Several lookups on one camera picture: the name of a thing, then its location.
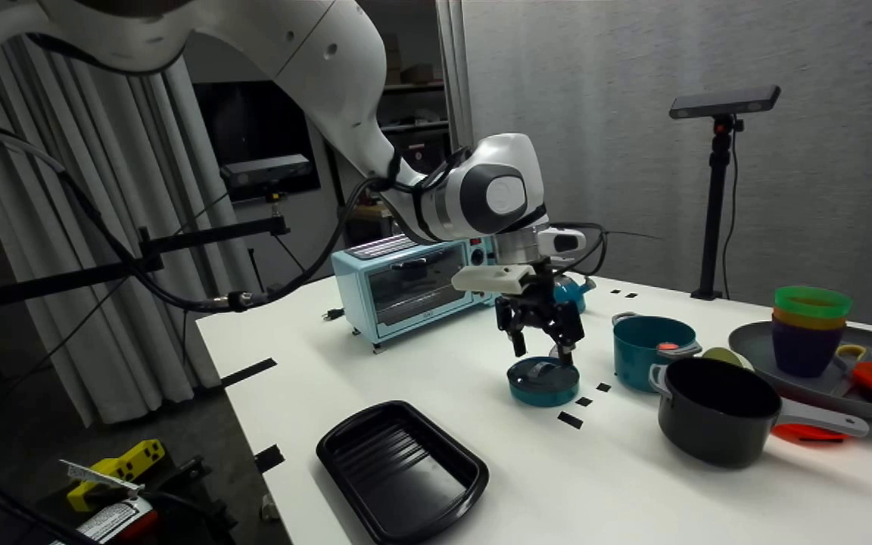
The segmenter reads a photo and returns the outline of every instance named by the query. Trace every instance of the floor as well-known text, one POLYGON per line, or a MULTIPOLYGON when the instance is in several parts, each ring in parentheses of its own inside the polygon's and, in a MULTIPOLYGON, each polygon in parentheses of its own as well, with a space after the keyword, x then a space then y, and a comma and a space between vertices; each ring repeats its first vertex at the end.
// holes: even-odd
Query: floor
POLYGON ((288 542, 278 520, 261 518, 265 488, 225 394, 203 394, 136 424, 83 430, 51 368, 11 382, 0 377, 0 488, 28 505, 42 505, 63 489, 67 475, 56 458, 94 463, 151 435, 167 445, 179 467, 203 458, 212 468, 206 492, 225 503, 237 520, 232 542, 288 542))

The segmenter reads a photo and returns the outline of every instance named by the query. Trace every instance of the blue mug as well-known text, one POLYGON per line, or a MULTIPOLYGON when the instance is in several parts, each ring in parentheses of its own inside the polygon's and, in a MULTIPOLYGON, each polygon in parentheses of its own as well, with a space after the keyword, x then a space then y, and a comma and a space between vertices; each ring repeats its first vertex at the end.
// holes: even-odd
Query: blue mug
POLYGON ((614 314, 614 376, 655 394, 649 368, 699 352, 695 329, 660 314, 614 314))

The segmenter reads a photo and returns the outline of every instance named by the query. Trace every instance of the black pot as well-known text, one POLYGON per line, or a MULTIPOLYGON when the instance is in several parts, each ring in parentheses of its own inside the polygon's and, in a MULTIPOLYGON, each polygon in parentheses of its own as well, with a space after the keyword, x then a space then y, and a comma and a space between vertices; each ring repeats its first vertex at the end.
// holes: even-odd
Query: black pot
POLYGON ((865 435, 855 414, 782 400, 761 376, 707 356, 684 356, 649 372, 660 394, 660 430, 688 453, 714 467, 749 467, 776 424, 811 424, 865 435))

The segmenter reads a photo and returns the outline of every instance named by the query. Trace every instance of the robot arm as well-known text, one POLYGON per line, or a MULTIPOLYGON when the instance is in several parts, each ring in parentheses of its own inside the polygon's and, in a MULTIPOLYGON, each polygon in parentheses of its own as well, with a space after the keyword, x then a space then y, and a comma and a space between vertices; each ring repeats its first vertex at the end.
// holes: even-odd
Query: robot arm
POLYGON ((80 58, 155 72, 182 55, 191 32, 240 49, 265 72, 366 179, 420 243, 472 239, 544 220, 532 141, 484 140, 429 175, 414 173, 378 131, 384 44, 353 0, 11 0, 0 41, 36 32, 80 58))

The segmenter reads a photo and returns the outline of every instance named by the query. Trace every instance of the yellow tool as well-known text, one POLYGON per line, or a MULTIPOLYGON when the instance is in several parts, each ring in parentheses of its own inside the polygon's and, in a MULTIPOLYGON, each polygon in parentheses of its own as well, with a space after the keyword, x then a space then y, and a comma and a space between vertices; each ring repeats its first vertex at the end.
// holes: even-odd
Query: yellow tool
MULTIPOLYGON (((151 467, 157 467, 167 458, 167 448, 160 438, 141 438, 122 458, 102 458, 91 468, 102 475, 115 475, 124 482, 136 482, 146 475, 151 467)), ((101 488, 94 482, 79 482, 68 492, 67 503, 73 511, 94 511, 94 499, 101 495, 101 488)))

